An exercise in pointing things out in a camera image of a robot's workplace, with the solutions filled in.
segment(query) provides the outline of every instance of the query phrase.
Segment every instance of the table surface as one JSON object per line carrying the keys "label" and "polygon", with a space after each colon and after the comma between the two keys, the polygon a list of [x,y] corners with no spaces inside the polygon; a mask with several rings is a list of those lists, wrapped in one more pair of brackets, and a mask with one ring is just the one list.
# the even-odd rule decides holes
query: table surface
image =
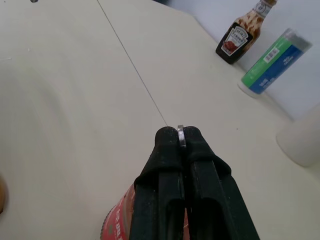
{"label": "table surface", "polygon": [[243,71],[191,16],[99,2],[0,3],[0,238],[99,239],[156,131],[184,124],[231,166],[261,239],[318,239],[319,167],[278,147],[287,116],[238,89]]}

